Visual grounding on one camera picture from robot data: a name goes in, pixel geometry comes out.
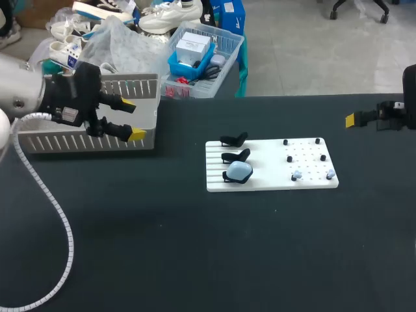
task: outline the blue box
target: blue box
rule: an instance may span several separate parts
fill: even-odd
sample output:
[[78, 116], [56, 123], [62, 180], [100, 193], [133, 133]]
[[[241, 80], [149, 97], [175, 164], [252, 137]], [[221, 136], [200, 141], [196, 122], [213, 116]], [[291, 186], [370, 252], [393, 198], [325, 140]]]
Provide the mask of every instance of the blue box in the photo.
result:
[[221, 0], [210, 0], [211, 6], [215, 13], [220, 13], [220, 7], [221, 7]]
[[221, 29], [242, 36], [245, 21], [246, 11], [241, 0], [221, 0], [220, 19], [218, 23]]
[[168, 59], [170, 73], [176, 76], [183, 76], [187, 78], [189, 81], [195, 80], [203, 74], [206, 67], [209, 65], [211, 61], [211, 57], [214, 55], [215, 44], [211, 44], [207, 54], [203, 57], [201, 64], [197, 68], [192, 68], [177, 62], [176, 59], [176, 50]]

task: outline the gray floor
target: gray floor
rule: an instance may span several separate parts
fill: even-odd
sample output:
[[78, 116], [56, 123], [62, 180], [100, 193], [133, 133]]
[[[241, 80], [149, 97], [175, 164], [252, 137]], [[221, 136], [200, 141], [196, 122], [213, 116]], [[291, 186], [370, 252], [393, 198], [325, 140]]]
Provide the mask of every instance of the gray floor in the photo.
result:
[[[387, 25], [371, 0], [243, 0], [248, 41], [247, 96], [391, 93], [416, 64], [416, 5], [389, 5]], [[24, 29], [2, 52], [28, 59], [48, 37]]]

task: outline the white perforated box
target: white perforated box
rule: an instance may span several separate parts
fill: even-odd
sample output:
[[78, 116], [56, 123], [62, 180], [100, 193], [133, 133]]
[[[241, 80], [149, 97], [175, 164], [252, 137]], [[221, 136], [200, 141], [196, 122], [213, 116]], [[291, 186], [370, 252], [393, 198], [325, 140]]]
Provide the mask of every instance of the white perforated box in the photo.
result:
[[131, 125], [147, 131], [141, 141], [122, 142], [105, 135], [102, 138], [88, 136], [84, 127], [71, 127], [46, 120], [31, 120], [19, 132], [19, 141], [29, 153], [67, 153], [84, 151], [150, 150], [154, 147], [157, 107], [161, 98], [160, 75], [157, 74], [109, 74], [102, 75], [102, 92], [120, 94], [136, 105], [134, 113], [112, 110], [100, 105], [98, 118], [107, 117], [118, 125]]

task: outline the black table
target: black table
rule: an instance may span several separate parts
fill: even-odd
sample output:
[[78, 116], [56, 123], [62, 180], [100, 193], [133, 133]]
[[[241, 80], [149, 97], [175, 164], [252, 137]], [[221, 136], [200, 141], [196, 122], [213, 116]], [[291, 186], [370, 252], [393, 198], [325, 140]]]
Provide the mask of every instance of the black table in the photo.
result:
[[[154, 151], [32, 157], [75, 239], [38, 310], [416, 311], [416, 132], [344, 125], [388, 99], [162, 101]], [[339, 187], [208, 193], [205, 142], [241, 131], [324, 137]], [[65, 232], [14, 153], [0, 198], [0, 303], [28, 304], [59, 280]]]

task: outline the white plastic board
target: white plastic board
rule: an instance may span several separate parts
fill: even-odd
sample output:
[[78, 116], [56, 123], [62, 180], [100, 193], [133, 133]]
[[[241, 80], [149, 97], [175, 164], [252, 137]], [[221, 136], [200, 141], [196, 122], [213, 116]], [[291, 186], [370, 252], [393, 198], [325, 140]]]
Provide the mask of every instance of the white plastic board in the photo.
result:
[[[334, 189], [339, 181], [336, 175], [326, 179], [329, 169], [335, 170], [325, 140], [319, 138], [288, 138], [277, 140], [247, 140], [240, 148], [221, 146], [220, 141], [210, 141], [205, 145], [207, 165], [207, 190], [209, 192], [242, 192], [253, 190], [302, 190], [302, 189]], [[222, 172], [230, 164], [224, 164], [222, 153], [240, 153], [249, 148], [250, 156], [246, 163], [253, 167], [253, 175], [246, 184], [226, 183]], [[302, 173], [302, 178], [292, 181], [295, 170]]]

